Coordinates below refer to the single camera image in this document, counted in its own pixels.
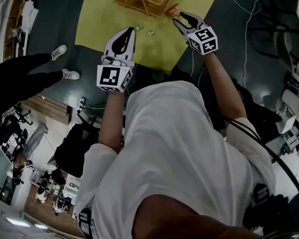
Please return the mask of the person's left forearm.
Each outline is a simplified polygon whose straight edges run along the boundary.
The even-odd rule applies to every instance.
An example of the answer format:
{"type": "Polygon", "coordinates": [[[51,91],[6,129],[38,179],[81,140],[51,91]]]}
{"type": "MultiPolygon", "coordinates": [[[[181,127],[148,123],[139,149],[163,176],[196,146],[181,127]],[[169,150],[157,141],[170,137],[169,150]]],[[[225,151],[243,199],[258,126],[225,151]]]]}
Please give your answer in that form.
{"type": "Polygon", "coordinates": [[[124,93],[108,92],[98,138],[99,144],[111,148],[117,154],[121,150],[124,99],[124,93]]]}

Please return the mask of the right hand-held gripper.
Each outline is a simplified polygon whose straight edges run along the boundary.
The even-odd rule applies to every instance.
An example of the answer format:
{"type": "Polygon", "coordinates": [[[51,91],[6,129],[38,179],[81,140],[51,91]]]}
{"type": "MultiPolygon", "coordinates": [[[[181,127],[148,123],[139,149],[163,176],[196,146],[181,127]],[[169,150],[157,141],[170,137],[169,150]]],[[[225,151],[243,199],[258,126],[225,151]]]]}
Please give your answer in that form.
{"type": "Polygon", "coordinates": [[[182,35],[187,35],[189,46],[200,53],[206,55],[218,50],[218,38],[211,26],[199,29],[201,25],[205,25],[204,20],[192,13],[181,12],[181,17],[186,19],[190,27],[185,26],[178,19],[173,19],[172,22],[182,35]]]}

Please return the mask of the orange candy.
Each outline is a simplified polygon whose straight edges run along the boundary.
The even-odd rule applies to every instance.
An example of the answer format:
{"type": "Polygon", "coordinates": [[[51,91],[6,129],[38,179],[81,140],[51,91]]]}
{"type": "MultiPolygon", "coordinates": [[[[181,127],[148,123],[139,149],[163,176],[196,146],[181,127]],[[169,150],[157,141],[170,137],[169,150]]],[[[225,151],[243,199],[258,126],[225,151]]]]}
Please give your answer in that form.
{"type": "Polygon", "coordinates": [[[168,15],[171,15],[171,16],[174,17],[174,18],[178,18],[178,17],[181,16],[180,14],[182,13],[182,10],[181,10],[181,8],[180,8],[180,5],[177,3],[177,4],[173,5],[172,7],[170,7],[170,8],[166,11],[166,13],[167,13],[168,15]]]}

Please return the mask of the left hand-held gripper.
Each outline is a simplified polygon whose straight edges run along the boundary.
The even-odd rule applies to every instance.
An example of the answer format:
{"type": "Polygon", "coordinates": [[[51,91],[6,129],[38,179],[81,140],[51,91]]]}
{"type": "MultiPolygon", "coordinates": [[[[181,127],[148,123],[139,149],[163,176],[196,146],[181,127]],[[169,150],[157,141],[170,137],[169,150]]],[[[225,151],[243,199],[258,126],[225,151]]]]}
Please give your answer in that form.
{"type": "Polygon", "coordinates": [[[117,32],[105,46],[102,64],[97,67],[97,87],[123,93],[133,76],[136,31],[128,27],[117,32]]]}

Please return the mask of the black chair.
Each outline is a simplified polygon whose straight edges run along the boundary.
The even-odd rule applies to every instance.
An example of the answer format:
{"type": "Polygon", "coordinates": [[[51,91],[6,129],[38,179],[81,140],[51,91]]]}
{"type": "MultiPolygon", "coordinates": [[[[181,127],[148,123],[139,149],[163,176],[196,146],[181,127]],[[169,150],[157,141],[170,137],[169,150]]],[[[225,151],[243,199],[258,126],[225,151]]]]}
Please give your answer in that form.
{"type": "Polygon", "coordinates": [[[57,168],[74,177],[83,174],[85,153],[98,142],[99,128],[75,124],[54,153],[57,168]]]}

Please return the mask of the person's neck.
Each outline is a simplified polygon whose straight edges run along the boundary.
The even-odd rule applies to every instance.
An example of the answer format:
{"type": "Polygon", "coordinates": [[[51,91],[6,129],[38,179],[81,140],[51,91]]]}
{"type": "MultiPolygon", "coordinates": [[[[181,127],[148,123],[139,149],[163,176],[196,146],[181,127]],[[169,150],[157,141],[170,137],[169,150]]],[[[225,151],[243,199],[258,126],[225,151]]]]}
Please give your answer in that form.
{"type": "Polygon", "coordinates": [[[134,239],[202,236],[234,238],[239,228],[197,214],[182,202],[163,195],[146,197],[139,205],[133,223],[134,239]]]}

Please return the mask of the wooden slatted panel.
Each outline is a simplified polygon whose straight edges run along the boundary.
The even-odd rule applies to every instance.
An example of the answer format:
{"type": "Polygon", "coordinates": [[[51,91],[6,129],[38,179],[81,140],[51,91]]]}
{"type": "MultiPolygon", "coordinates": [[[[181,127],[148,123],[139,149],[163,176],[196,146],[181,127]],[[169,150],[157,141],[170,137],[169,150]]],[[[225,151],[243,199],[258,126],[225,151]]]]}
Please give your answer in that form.
{"type": "Polygon", "coordinates": [[[22,103],[29,108],[64,125],[69,125],[72,118],[72,107],[53,100],[42,94],[37,94],[22,103]]]}

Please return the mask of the person's white shirt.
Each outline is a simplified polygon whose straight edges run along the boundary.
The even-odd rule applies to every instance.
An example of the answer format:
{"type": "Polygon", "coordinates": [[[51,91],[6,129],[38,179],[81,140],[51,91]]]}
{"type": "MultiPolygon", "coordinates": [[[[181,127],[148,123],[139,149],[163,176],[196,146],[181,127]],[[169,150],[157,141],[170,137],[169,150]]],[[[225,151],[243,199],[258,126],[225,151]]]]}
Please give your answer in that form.
{"type": "Polygon", "coordinates": [[[217,132],[189,82],[131,94],[123,149],[117,154],[97,143],[85,153],[75,207],[82,233],[90,239],[132,239],[137,208],[152,195],[241,225],[255,186],[263,183],[273,194],[276,177],[268,152],[253,139],[254,126],[237,123],[226,136],[217,132]]]}

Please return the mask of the black backpack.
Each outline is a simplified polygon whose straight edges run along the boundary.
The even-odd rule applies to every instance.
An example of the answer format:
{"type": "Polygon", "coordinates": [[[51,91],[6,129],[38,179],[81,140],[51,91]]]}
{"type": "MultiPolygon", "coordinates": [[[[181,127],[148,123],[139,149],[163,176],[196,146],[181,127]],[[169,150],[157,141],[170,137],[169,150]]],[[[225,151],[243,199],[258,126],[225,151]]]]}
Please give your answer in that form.
{"type": "Polygon", "coordinates": [[[243,226],[263,228],[263,233],[299,228],[299,194],[291,200],[283,195],[253,197],[245,211],[243,226]]]}

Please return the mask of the person's right forearm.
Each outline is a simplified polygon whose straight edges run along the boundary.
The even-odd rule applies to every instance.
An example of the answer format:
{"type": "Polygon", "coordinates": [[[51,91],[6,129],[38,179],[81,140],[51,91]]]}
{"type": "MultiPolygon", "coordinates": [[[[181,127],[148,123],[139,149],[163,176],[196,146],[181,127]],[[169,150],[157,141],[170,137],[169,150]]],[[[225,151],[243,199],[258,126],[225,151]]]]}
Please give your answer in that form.
{"type": "Polygon", "coordinates": [[[204,60],[222,117],[249,125],[243,101],[217,56],[208,53],[204,60]]]}

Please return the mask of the brown cardboard stack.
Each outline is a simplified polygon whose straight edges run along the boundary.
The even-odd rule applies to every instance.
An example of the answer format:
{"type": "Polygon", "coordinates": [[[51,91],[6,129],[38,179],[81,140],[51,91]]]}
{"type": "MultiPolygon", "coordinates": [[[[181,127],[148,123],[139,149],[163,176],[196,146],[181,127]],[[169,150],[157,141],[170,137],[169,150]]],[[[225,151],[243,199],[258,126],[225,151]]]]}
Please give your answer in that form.
{"type": "Polygon", "coordinates": [[[27,0],[7,0],[7,24],[4,32],[3,60],[15,55],[15,40],[13,29],[21,24],[21,13],[27,0]]]}

